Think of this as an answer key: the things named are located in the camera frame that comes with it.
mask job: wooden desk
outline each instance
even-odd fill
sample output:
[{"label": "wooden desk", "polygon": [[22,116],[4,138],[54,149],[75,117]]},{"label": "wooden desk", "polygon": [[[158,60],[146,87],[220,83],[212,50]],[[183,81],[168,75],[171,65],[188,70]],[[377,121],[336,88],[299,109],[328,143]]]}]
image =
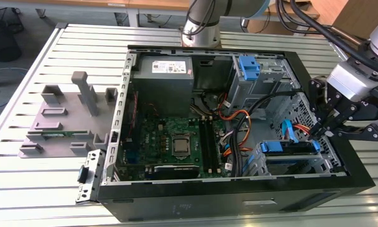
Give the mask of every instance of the wooden desk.
[{"label": "wooden desk", "polygon": [[[0,0],[0,7],[127,13],[132,27],[140,25],[140,14],[186,16],[190,5],[191,0]],[[278,12],[274,7],[271,7],[271,11],[275,21],[278,20]],[[320,15],[318,11],[308,11],[307,13],[312,17]],[[267,18],[268,12],[264,15],[260,18],[262,20]]]}]

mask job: table surface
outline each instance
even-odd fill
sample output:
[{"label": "table surface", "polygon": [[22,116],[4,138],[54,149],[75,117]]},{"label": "table surface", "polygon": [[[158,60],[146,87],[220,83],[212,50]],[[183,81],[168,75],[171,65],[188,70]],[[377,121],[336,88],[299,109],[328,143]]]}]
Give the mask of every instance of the table surface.
[{"label": "table surface", "polygon": [[[298,52],[314,77],[328,75],[341,60],[328,41],[315,37],[223,32],[222,42],[224,48]],[[20,159],[18,153],[43,102],[44,86],[59,84],[63,91],[78,92],[71,75],[87,71],[98,92],[119,87],[130,44],[180,46],[180,33],[174,29],[88,25],[55,30],[0,116],[0,226],[119,224],[103,205],[75,205],[86,158]],[[203,218],[186,220],[186,226],[378,227],[378,142],[352,144],[375,188],[308,212]],[[136,224],[178,226],[180,221]]]},{"label": "table surface", "polygon": [[[0,0],[2,2],[27,2],[27,3],[47,3],[62,5],[78,5],[78,6],[102,6],[102,7],[124,7],[138,9],[160,9],[160,10],[178,10],[188,11],[191,0]],[[295,16],[295,12],[290,6],[286,5],[290,15]],[[272,15],[278,15],[276,7],[271,6]],[[312,17],[318,17],[320,14],[314,7],[306,11]]]}]

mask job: gray plastic bracket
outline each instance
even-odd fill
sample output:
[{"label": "gray plastic bracket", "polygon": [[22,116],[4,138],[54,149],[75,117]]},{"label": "gray plastic bracket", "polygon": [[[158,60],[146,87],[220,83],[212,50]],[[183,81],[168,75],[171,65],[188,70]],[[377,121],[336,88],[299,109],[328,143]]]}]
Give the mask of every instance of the gray plastic bracket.
[{"label": "gray plastic bracket", "polygon": [[50,116],[66,116],[68,115],[68,110],[66,108],[44,108],[43,111],[40,112],[43,116],[50,117]]},{"label": "gray plastic bracket", "polygon": [[106,134],[104,140],[102,140],[99,134],[95,134],[95,141],[94,141],[95,148],[102,149],[102,150],[107,150],[108,141],[110,141],[110,134],[108,133]]},{"label": "gray plastic bracket", "polygon": [[38,122],[34,128],[36,130],[62,130],[63,125],[60,122]]},{"label": "gray plastic bracket", "polygon": [[88,74],[87,72],[80,72],[76,71],[71,77],[71,81],[74,84],[79,86],[80,92],[82,92],[82,97],[84,100],[84,103],[88,107],[90,113],[92,116],[99,115],[99,108],[96,106],[96,98],[94,96],[94,90],[90,88],[88,83],[87,83],[87,78]]},{"label": "gray plastic bracket", "polygon": [[114,104],[119,98],[119,90],[116,88],[107,88],[106,90],[106,100],[108,104]]},{"label": "gray plastic bracket", "polygon": [[87,142],[74,142],[71,143],[71,150],[76,153],[76,154],[82,154],[86,153],[88,154],[88,152],[92,150],[88,143]]},{"label": "gray plastic bracket", "polygon": [[75,133],[75,138],[79,140],[94,139],[95,135],[91,130],[87,133]]},{"label": "gray plastic bracket", "polygon": [[35,142],[35,141],[46,141],[46,137],[43,136],[43,134],[27,134],[27,138]]},{"label": "gray plastic bracket", "polygon": [[62,96],[62,95],[63,95],[63,92],[58,85],[47,85],[42,93],[42,96],[48,105],[59,104],[58,96]]},{"label": "gray plastic bracket", "polygon": [[40,154],[44,152],[44,149],[38,143],[30,143],[22,145],[20,151],[24,154]]}]

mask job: desk leg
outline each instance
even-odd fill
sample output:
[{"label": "desk leg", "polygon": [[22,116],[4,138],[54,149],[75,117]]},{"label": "desk leg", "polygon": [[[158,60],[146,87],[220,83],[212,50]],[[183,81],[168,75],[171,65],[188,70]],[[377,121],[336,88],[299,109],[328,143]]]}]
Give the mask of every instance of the desk leg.
[{"label": "desk leg", "polygon": [[46,16],[46,9],[36,9],[36,12],[38,12],[38,15],[39,15],[39,17],[40,18],[46,18],[47,16]]},{"label": "desk leg", "polygon": [[150,22],[150,23],[154,22],[154,18],[152,18],[152,15],[151,15],[151,14],[147,15],[147,22]]},{"label": "desk leg", "polygon": [[127,10],[128,10],[131,27],[140,27],[139,10],[138,9],[127,9]]}]

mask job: motherboard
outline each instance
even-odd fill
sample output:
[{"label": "motherboard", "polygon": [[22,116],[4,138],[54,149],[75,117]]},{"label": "motherboard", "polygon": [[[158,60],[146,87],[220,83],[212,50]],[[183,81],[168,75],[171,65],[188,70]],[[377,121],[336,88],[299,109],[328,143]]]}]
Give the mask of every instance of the motherboard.
[{"label": "motherboard", "polygon": [[139,147],[124,149],[124,180],[151,180],[156,172],[168,179],[227,177],[219,151],[222,120],[147,118],[140,125]]}]

